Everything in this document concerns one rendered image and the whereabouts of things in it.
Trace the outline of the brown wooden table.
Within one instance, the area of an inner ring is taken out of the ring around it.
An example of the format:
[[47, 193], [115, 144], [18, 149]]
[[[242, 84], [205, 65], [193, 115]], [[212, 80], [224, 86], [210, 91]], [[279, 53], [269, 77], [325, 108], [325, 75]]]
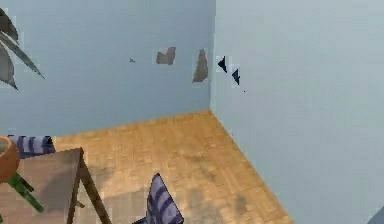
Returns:
[[19, 174], [33, 186], [32, 195], [44, 207], [37, 212], [8, 184], [0, 185], [3, 224], [73, 224], [79, 183], [102, 224], [112, 224], [84, 160], [82, 148], [20, 161]]

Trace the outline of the green plant pot stand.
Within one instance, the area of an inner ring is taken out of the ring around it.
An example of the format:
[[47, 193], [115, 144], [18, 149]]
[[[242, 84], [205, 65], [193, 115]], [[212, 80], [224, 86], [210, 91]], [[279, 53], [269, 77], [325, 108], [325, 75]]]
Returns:
[[11, 175], [0, 174], [0, 184], [2, 183], [7, 183], [24, 200], [26, 200], [37, 212], [42, 213], [44, 211], [43, 206], [31, 194], [34, 188], [30, 186], [28, 182], [18, 172], [14, 172]]

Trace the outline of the grey house plant leaves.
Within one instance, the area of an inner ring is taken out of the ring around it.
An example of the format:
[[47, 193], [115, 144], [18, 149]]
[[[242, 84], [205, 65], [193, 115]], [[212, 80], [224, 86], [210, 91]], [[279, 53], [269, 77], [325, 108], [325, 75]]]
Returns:
[[18, 89], [14, 79], [14, 64], [8, 50], [11, 50], [26, 66], [39, 76], [43, 74], [32, 59], [20, 48], [18, 31], [7, 13], [0, 8], [0, 81]]

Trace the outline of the orange plant pot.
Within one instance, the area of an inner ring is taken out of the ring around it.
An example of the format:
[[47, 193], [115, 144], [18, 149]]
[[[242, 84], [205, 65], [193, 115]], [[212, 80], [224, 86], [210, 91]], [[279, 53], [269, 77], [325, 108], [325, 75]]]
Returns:
[[6, 136], [0, 136], [0, 183], [10, 179], [19, 167], [19, 151], [16, 144]]

